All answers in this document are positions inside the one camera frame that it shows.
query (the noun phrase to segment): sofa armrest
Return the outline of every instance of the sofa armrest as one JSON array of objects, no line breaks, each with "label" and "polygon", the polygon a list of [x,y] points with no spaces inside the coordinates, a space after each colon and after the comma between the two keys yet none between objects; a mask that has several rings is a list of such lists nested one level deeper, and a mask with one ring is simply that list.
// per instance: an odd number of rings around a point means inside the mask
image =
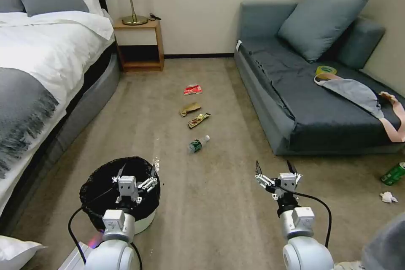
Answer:
[{"label": "sofa armrest", "polygon": [[377,22],[357,18],[336,42],[335,60],[362,69],[384,33],[385,28]]},{"label": "sofa armrest", "polygon": [[274,36],[296,6],[295,3],[242,2],[238,39]]}]

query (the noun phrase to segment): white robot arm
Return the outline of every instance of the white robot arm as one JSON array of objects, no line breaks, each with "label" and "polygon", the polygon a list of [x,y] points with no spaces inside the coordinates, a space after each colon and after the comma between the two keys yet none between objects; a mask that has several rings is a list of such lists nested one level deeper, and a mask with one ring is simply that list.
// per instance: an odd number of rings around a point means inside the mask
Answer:
[{"label": "white robot arm", "polygon": [[117,209],[104,213],[103,242],[90,253],[85,270],[142,270],[140,257],[135,256],[130,246],[135,235],[135,218],[125,211],[131,205],[142,203],[142,197],[157,185],[154,174],[152,170],[152,176],[138,184],[134,176],[113,178],[118,183],[120,193],[116,201]]},{"label": "white robot arm", "polygon": [[279,209],[282,234],[288,243],[283,248],[283,259],[287,270],[331,270],[333,259],[329,250],[318,243],[313,236],[312,224],[315,214],[310,207],[300,207],[295,189],[302,174],[287,162],[290,173],[281,173],[278,178],[268,178],[262,174],[256,162],[257,182],[272,193]]}]

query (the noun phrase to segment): yellow tape roll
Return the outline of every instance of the yellow tape roll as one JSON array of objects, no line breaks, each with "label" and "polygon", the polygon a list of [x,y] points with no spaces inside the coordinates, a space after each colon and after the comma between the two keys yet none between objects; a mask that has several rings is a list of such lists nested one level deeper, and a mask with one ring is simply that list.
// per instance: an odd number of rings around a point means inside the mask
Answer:
[{"label": "yellow tape roll", "polygon": [[336,69],[332,68],[332,67],[329,67],[329,66],[327,66],[327,65],[320,65],[320,66],[318,66],[318,68],[316,69],[315,74],[316,74],[316,75],[319,75],[319,74],[322,74],[322,73],[331,73],[331,74],[336,75],[337,72],[338,72],[338,71],[337,71]]}]

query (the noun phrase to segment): black trash bag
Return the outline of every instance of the black trash bag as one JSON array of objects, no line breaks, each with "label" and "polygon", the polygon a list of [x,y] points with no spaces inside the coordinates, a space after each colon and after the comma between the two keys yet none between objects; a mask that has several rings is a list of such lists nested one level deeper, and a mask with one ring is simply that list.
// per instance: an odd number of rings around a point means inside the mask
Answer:
[{"label": "black trash bag", "polygon": [[[143,182],[151,177],[152,165],[140,157],[126,157],[113,160],[95,170],[80,189],[80,201],[83,211],[89,216],[93,226],[98,231],[105,229],[103,215],[108,209],[117,209],[115,203],[119,196],[118,189],[113,189],[91,202],[95,197],[111,189],[112,178],[118,175],[119,170],[125,165],[122,176],[135,176],[137,182]],[[160,180],[157,174],[157,185],[142,199],[142,203],[132,208],[130,214],[135,220],[141,220],[153,213],[159,206]]]}]

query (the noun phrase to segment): candy bar wrapper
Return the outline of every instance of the candy bar wrapper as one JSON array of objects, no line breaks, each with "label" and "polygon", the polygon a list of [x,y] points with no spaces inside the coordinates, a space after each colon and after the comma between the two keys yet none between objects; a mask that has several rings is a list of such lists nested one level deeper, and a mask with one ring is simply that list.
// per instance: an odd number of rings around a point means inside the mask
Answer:
[{"label": "candy bar wrapper", "polygon": [[201,121],[203,121],[205,118],[208,118],[209,116],[211,116],[211,114],[209,114],[209,113],[200,114],[196,118],[190,120],[187,124],[189,125],[189,128],[192,129],[193,127],[200,124]]},{"label": "candy bar wrapper", "polygon": [[180,115],[182,117],[185,117],[187,113],[190,113],[192,111],[200,109],[201,106],[198,103],[189,103],[188,105],[185,105],[181,110],[180,110]]}]

